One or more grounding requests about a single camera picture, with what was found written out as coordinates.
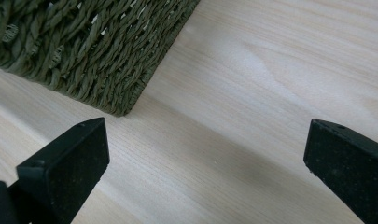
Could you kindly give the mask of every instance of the light wood surface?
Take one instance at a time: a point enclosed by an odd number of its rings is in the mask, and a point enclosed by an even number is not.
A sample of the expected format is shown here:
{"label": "light wood surface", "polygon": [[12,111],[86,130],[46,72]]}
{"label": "light wood surface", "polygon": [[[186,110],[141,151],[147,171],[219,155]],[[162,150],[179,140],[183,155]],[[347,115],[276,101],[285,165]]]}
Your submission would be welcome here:
{"label": "light wood surface", "polygon": [[0,70],[0,179],[97,117],[74,223],[361,223],[302,156],[311,119],[378,142],[378,0],[202,0],[125,118]]}

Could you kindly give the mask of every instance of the black plastic part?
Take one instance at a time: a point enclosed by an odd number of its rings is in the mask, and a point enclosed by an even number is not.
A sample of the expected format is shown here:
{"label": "black plastic part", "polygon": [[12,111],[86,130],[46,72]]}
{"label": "black plastic part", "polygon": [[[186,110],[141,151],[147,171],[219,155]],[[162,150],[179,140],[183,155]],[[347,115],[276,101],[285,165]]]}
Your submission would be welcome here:
{"label": "black plastic part", "polygon": [[304,162],[360,219],[378,224],[378,143],[314,119]]}
{"label": "black plastic part", "polygon": [[7,185],[0,181],[0,223],[19,224]]}
{"label": "black plastic part", "polygon": [[17,210],[33,223],[71,223],[108,164],[105,119],[79,123],[17,167],[16,195],[29,196],[37,212],[24,203]]}

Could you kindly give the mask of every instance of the tabletop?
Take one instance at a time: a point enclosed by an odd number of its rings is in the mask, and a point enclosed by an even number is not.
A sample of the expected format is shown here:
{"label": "tabletop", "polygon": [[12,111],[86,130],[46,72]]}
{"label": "tabletop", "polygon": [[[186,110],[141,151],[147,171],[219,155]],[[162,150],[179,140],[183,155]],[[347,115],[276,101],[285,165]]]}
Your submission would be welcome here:
{"label": "tabletop", "polygon": [[202,0],[122,118],[0,70],[0,179],[98,117],[73,223],[362,223],[302,157],[311,119],[378,142],[378,0]]}

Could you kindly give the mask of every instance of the woven straw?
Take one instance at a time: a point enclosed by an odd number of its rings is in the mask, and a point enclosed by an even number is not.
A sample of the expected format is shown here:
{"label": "woven straw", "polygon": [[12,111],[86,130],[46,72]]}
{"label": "woven straw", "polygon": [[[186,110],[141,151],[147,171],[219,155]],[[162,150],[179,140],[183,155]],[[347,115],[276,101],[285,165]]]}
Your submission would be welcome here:
{"label": "woven straw", "polygon": [[121,116],[199,0],[0,0],[0,67]]}

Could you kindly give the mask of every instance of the woven basket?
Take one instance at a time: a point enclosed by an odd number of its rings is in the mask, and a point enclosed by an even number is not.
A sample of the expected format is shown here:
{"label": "woven basket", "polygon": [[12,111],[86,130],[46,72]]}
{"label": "woven basket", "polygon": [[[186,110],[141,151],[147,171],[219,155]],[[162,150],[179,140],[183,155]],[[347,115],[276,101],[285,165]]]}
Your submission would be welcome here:
{"label": "woven basket", "polygon": [[199,0],[0,0],[0,67],[121,116]]}

